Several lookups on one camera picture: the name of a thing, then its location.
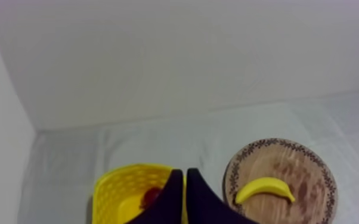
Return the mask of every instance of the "banana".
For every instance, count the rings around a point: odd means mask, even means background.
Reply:
[[[295,201],[287,183],[277,178],[259,178],[246,184],[237,193],[235,202],[240,204],[250,196],[259,193],[271,193],[282,197],[287,197],[291,202]]]

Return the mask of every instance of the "basket rim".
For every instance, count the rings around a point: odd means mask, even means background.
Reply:
[[[96,204],[97,204],[97,197],[95,197],[98,192],[99,192],[99,189],[100,189],[100,186],[106,181],[108,180],[108,176],[111,176],[113,175],[114,173],[117,173],[117,172],[121,172],[125,169],[128,169],[128,168],[132,168],[132,167],[137,167],[137,166],[144,166],[144,167],[153,167],[153,168],[157,168],[157,169],[165,169],[165,170],[172,170],[174,169],[173,167],[171,166],[168,166],[168,165],[165,165],[165,164],[159,164],[159,163],[134,163],[134,164],[129,164],[129,165],[126,165],[126,166],[121,166],[121,167],[118,167],[117,169],[113,169],[111,171],[108,171],[106,173],[104,173],[102,176],[100,176],[98,178],[98,180],[96,181],[95,183],[95,187],[94,187],[94,190],[93,190],[93,199],[92,199],[92,224],[95,223],[95,218],[96,218]]]

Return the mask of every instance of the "red fruit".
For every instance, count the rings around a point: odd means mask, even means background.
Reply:
[[[152,187],[143,195],[141,209],[147,209],[162,192],[161,188]]]

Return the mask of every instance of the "white fabric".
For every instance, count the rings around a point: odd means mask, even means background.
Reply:
[[[334,223],[359,223],[359,94],[42,133],[26,174],[19,223],[87,224],[94,182],[130,163],[198,167],[221,197],[230,158],[246,144],[269,137],[315,151],[338,185]]]

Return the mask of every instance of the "decorative border pattern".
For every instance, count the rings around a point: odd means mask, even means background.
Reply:
[[[255,150],[275,144],[279,144],[290,150],[303,153],[304,156],[308,157],[313,163],[315,163],[321,169],[321,173],[324,179],[324,184],[327,187],[327,189],[329,189],[329,193],[327,193],[328,200],[326,203],[326,209],[324,211],[325,217],[320,223],[317,224],[329,224],[335,215],[333,211],[336,205],[335,198],[336,198],[336,190],[337,190],[336,184],[334,182],[334,178],[330,173],[329,168],[325,165],[325,163],[321,160],[321,158],[318,155],[316,155],[314,152],[309,150],[307,147],[286,139],[278,139],[278,138],[262,139],[250,143],[249,145],[241,149],[241,151],[235,155],[236,162],[233,163],[233,165],[230,167],[230,164],[234,159],[232,158],[225,170],[225,174],[222,182],[224,201],[228,204],[228,200],[225,193],[225,177],[227,175],[227,172],[231,172],[229,178],[229,182],[230,182],[229,194],[233,196],[233,200],[231,201],[231,204],[236,208],[236,212],[243,214],[242,206],[235,203],[235,197],[237,194],[236,189],[239,187],[237,184],[237,181],[239,180],[239,164],[244,159],[246,159],[249,155],[251,155]]]

